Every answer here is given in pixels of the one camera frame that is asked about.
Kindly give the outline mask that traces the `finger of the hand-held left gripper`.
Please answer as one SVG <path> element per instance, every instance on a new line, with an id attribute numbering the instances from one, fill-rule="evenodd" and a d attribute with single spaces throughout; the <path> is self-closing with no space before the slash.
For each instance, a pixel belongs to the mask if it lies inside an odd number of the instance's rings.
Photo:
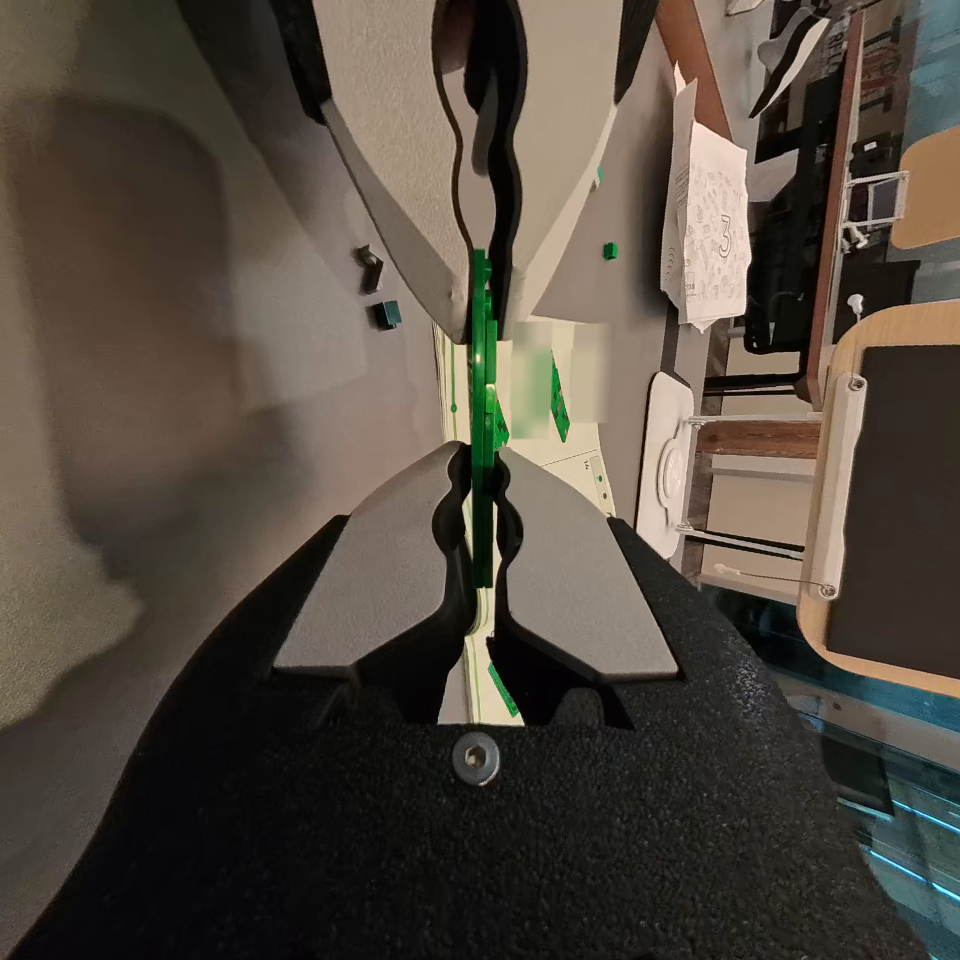
<path id="1" fill-rule="evenodd" d="M 622 2 L 476 2 L 464 74 L 488 178 L 499 325 L 526 321 L 559 265 L 616 116 Z"/>
<path id="2" fill-rule="evenodd" d="M 464 343 L 473 249 L 458 199 L 462 139 L 434 54 L 438 3 L 318 1 L 313 10 L 331 137 L 403 282 Z"/>

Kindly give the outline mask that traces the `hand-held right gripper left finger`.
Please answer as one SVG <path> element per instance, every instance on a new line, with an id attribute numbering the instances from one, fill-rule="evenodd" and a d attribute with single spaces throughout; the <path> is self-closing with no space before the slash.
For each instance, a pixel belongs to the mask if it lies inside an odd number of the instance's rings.
<path id="1" fill-rule="evenodd" d="M 448 441 L 348 517 L 273 667 L 390 695 L 408 723 L 436 725 L 475 622 L 464 502 L 472 452 Z"/>

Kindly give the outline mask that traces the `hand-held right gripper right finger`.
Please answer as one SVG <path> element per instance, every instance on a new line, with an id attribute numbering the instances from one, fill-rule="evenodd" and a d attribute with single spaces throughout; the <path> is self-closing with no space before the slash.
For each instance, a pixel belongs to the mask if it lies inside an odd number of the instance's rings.
<path id="1" fill-rule="evenodd" d="M 631 725 L 619 686 L 673 682 L 682 669 L 611 520 L 516 450 L 499 482 L 491 663 L 525 725 L 549 725 L 570 694 L 602 725 Z"/>

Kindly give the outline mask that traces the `pile of small green bricks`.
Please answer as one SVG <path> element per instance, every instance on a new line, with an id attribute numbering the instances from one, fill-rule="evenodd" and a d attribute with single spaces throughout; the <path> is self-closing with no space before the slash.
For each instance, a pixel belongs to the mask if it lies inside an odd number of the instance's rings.
<path id="1" fill-rule="evenodd" d="M 602 165 L 598 165 L 595 170 L 592 182 L 592 190 L 596 192 L 604 183 L 604 170 Z M 613 261 L 618 258 L 618 244 L 614 241 L 606 241 L 602 246 L 602 257 L 606 261 Z"/>

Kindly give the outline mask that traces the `green studded plate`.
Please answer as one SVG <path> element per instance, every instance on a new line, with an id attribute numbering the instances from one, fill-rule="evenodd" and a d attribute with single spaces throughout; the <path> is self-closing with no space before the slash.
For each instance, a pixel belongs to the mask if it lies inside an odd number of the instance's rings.
<path id="1" fill-rule="evenodd" d="M 493 267 L 482 248 L 472 254 L 469 353 L 471 544 L 475 588 L 494 584 L 495 434 L 497 425 L 498 323 L 489 288 Z"/>

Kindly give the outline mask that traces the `brown wooden board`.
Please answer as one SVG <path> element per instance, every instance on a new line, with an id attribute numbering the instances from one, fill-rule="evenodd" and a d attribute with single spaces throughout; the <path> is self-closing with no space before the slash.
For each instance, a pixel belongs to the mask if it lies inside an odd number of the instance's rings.
<path id="1" fill-rule="evenodd" d="M 655 23 L 671 66 L 697 82 L 694 117 L 702 126 L 734 141 L 714 64 L 694 1 L 659 1 Z"/>

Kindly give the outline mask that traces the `building instruction booklet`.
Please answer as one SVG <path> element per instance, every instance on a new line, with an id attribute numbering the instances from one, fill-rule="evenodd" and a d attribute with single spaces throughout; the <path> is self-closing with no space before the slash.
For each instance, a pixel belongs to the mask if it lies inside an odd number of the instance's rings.
<path id="1" fill-rule="evenodd" d="M 580 324 L 560 318 L 534 317 L 549 325 L 551 350 L 560 392 L 567 409 L 571 409 L 570 378 L 574 357 L 575 332 Z M 437 324 L 432 328 L 441 407 L 441 436 L 445 442 L 467 443 L 471 439 L 471 379 L 469 361 L 472 350 L 467 344 L 456 344 Z M 501 420 L 510 437 L 507 446 L 529 461 L 546 469 L 577 490 L 605 516 L 615 516 L 616 506 L 595 422 L 574 422 L 566 437 L 561 438 L 556 422 L 551 419 L 548 433 L 542 438 L 516 439 L 510 409 L 511 345 L 502 342 L 497 348 L 497 391 Z M 451 673 L 440 712 L 442 723 L 454 721 L 453 693 L 462 690 L 467 722 L 493 726 L 522 726 L 522 714 L 498 670 L 492 666 L 487 641 L 494 634 L 496 592 L 492 587 L 476 594 L 474 624 L 465 635 L 463 651 Z"/>

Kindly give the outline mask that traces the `white paper bag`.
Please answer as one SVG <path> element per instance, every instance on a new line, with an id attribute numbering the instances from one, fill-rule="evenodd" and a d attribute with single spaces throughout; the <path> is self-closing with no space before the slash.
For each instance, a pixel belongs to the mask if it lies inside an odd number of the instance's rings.
<path id="1" fill-rule="evenodd" d="M 698 83 L 686 81 L 678 63 L 674 84 L 659 285 L 679 323 L 705 332 L 747 306 L 747 152 L 697 122 Z"/>

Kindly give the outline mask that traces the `black white clamp device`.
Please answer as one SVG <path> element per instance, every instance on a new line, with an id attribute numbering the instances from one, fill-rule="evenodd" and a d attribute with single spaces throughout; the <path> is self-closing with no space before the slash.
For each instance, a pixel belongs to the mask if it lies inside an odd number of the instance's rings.
<path id="1" fill-rule="evenodd" d="M 768 77 L 750 110 L 750 119 L 760 116 L 789 88 L 831 23 L 831 18 L 801 3 L 777 36 L 758 45 L 757 58 Z"/>

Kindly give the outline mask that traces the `brown wooden post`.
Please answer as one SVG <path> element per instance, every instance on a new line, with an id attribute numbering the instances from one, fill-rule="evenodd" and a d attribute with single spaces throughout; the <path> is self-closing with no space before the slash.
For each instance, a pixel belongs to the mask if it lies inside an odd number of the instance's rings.
<path id="1" fill-rule="evenodd" d="M 703 455 L 813 460 L 820 443 L 819 418 L 704 421 L 695 431 Z"/>

